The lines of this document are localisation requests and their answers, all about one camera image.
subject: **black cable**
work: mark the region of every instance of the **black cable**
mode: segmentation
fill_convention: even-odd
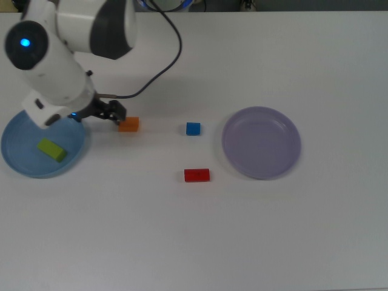
[[[179,41],[179,51],[178,51],[178,54],[176,55],[175,59],[163,70],[161,70],[158,74],[156,74],[151,80],[148,81],[148,83],[146,85],[143,86],[143,88],[141,88],[139,91],[137,91],[136,93],[132,94],[132,95],[125,95],[125,96],[117,96],[116,99],[129,99],[129,98],[133,98],[133,97],[136,97],[138,96],[140,93],[142,93],[153,81],[155,81],[156,79],[158,79],[161,75],[163,75],[166,71],[168,71],[175,63],[176,61],[179,59],[179,57],[181,56],[181,53],[182,53],[182,38],[181,38],[181,35],[178,31],[178,29],[176,28],[175,24],[171,21],[171,19],[163,12],[163,10],[161,10],[161,8],[155,4],[154,0],[149,0],[151,2],[151,4],[156,8],[156,11],[159,12],[160,14],[162,14],[162,16],[164,17],[165,20],[167,20],[167,22],[171,25],[172,29],[174,29],[177,37],[178,37],[178,41]]]

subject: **red block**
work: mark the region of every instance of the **red block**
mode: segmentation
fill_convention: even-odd
[[[185,182],[209,182],[210,170],[209,169],[191,169],[184,171]]]

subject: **blue block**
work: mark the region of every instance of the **blue block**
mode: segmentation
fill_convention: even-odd
[[[186,135],[200,135],[201,134],[201,124],[188,122],[186,124]]]

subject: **blue plate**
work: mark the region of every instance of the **blue plate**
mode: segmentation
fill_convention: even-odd
[[[55,161],[37,148],[42,138],[66,150],[67,156],[62,162]],[[82,123],[63,118],[48,129],[40,129],[22,111],[5,128],[1,153],[16,172],[32,178],[49,178],[66,171],[79,158],[84,144],[85,128]]]

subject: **purple plate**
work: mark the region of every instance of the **purple plate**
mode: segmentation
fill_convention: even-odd
[[[248,107],[226,122],[222,147],[237,171],[256,179],[274,179],[295,165],[301,153],[301,138],[282,113],[267,107]]]

